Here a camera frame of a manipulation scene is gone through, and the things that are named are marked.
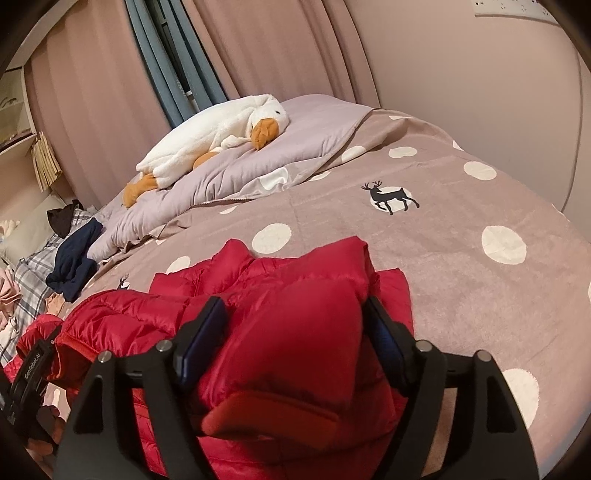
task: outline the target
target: quilted fabric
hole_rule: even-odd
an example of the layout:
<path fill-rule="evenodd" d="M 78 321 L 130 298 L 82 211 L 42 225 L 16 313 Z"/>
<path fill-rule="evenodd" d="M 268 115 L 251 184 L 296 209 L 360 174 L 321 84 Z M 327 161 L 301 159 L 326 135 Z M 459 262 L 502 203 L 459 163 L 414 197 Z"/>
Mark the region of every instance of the quilted fabric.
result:
<path fill-rule="evenodd" d="M 49 379 L 74 396 L 100 351 L 145 352 L 196 318 L 214 294 L 225 302 L 230 321 L 223 346 L 189 399 L 194 424 L 244 391 L 289 398 L 337 419 L 322 451 L 286 438 L 200 437 L 220 480 L 370 478 L 404 402 L 362 336 L 361 305 L 376 295 L 410 329 L 412 317 L 403 273 L 376 273 L 357 237 L 297 259 L 254 258 L 242 242 L 230 240 L 210 260 L 157 274 L 149 293 L 92 296 L 64 321 Z M 18 344 L 21 357 L 58 322 L 41 316 Z M 140 394 L 135 402 L 148 466 L 165 475 Z"/>

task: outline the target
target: tassel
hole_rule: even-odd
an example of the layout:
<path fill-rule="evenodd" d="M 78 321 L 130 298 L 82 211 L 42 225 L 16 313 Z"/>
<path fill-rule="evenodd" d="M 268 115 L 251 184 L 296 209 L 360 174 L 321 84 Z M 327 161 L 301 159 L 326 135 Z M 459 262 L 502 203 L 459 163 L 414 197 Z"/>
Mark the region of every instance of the tassel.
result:
<path fill-rule="evenodd" d="M 43 132 L 37 134 L 31 151 L 37 183 L 41 191 L 44 192 L 60 177 L 63 171 Z"/>

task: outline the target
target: blue gripper pad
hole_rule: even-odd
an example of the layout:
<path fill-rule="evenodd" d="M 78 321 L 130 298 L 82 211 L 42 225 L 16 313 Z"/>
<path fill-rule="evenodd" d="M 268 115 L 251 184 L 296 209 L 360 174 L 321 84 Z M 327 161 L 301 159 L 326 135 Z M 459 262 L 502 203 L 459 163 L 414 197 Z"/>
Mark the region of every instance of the blue gripper pad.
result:
<path fill-rule="evenodd" d="M 378 299 L 370 297 L 363 306 L 363 332 L 368 336 L 391 387 L 403 395 L 408 391 L 406 366 L 414 339 L 404 325 L 394 322 Z"/>
<path fill-rule="evenodd" d="M 223 342 L 227 324 L 228 314 L 223 300 L 211 297 L 197 318 L 178 331 L 174 338 L 173 368 L 181 390 L 192 390 L 205 373 Z"/>

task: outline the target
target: curtain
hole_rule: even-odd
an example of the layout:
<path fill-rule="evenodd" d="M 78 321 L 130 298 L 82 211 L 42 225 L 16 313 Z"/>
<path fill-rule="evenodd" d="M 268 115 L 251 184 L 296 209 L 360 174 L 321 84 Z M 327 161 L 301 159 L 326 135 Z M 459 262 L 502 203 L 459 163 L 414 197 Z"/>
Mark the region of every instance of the curtain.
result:
<path fill-rule="evenodd" d="M 344 0 L 182 0 L 230 98 L 325 93 L 379 106 Z"/>
<path fill-rule="evenodd" d="M 197 111 L 227 100 L 180 0 L 125 0 L 125 3 L 148 74 L 172 127 Z M 175 71 L 156 25 L 162 28 L 162 33 L 166 28 L 170 35 L 171 48 L 182 72 Z M 179 75 L 186 78 L 194 103 L 185 94 Z"/>
<path fill-rule="evenodd" d="M 113 199 L 170 130 L 121 0 L 79 0 L 33 53 L 25 81 L 35 127 L 85 206 Z"/>
<path fill-rule="evenodd" d="M 168 122 L 177 127 L 196 110 L 183 92 L 144 0 L 125 0 L 131 25 Z"/>

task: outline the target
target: wall socket panel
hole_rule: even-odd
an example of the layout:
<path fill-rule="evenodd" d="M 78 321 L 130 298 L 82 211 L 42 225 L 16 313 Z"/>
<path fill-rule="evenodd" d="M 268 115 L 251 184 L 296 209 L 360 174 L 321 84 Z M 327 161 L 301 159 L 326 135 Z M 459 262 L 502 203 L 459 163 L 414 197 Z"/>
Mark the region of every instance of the wall socket panel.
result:
<path fill-rule="evenodd" d="M 558 25 L 538 0 L 470 0 L 477 17 L 519 17 Z"/>

